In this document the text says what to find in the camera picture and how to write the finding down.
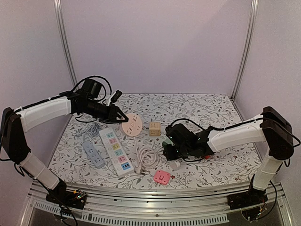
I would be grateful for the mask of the green cube adapter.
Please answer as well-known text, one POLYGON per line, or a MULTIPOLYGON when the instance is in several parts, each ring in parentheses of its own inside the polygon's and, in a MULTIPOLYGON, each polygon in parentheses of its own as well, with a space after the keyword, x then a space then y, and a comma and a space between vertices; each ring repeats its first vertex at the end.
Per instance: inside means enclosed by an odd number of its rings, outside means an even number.
POLYGON ((163 142, 162 142, 162 146, 167 146, 167 145, 172 145, 172 141, 169 138, 166 138, 163 142))

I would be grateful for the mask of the white adapter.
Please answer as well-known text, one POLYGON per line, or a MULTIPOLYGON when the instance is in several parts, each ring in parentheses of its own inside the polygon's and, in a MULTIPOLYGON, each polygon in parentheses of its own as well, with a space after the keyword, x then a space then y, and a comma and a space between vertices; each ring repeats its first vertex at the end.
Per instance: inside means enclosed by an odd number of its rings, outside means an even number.
POLYGON ((181 167, 181 163, 178 160, 170 161, 169 164, 174 171, 177 171, 181 167))

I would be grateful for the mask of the pink round socket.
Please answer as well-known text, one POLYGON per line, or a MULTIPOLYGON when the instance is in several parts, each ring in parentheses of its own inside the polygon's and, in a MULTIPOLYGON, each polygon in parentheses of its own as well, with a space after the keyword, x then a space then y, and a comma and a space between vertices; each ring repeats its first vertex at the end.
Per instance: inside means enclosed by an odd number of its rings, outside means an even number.
POLYGON ((143 129, 143 122, 139 115, 135 113, 129 113, 126 115, 128 122, 122 122, 119 126, 121 132, 128 137, 138 136, 143 129))

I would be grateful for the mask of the pink heart adapter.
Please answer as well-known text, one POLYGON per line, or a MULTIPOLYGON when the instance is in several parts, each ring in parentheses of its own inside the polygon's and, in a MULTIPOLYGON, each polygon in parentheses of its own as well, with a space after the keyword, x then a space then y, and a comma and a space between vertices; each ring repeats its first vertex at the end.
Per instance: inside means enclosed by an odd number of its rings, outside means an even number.
POLYGON ((162 185, 167 185, 169 183, 170 178, 171 174, 162 170, 156 171, 154 175, 154 181, 162 185))

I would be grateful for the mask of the beige cube socket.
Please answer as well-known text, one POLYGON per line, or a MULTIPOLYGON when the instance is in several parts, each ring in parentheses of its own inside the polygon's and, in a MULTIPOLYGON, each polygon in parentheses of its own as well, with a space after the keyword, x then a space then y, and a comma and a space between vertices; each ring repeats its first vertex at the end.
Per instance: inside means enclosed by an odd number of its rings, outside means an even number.
POLYGON ((161 134, 160 122, 151 121, 149 123, 149 135, 151 137, 159 137, 161 134))

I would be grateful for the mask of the white cube socket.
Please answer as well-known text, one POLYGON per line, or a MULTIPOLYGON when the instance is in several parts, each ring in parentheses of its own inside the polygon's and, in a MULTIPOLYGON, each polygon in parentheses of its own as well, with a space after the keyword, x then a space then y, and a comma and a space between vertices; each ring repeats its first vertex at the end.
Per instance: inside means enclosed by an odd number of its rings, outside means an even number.
POLYGON ((199 123, 200 123, 200 120, 199 120, 198 117, 191 116, 189 119, 190 119, 191 121, 193 121, 194 123, 198 124, 198 125, 199 125, 199 123))

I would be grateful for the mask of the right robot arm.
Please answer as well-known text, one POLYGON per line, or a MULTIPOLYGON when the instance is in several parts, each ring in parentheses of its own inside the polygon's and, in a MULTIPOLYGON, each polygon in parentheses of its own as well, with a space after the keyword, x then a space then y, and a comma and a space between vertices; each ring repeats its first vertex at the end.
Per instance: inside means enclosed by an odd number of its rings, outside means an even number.
POLYGON ((163 155, 168 161, 190 156, 200 159, 238 145, 267 143, 269 149, 260 168, 252 176, 248 191, 227 197, 232 210, 266 202, 266 188, 270 181, 301 144, 293 134, 291 124, 270 106, 249 120, 225 128, 202 128, 199 133, 193 133, 180 122, 177 119, 165 129, 171 141, 162 145, 163 155))

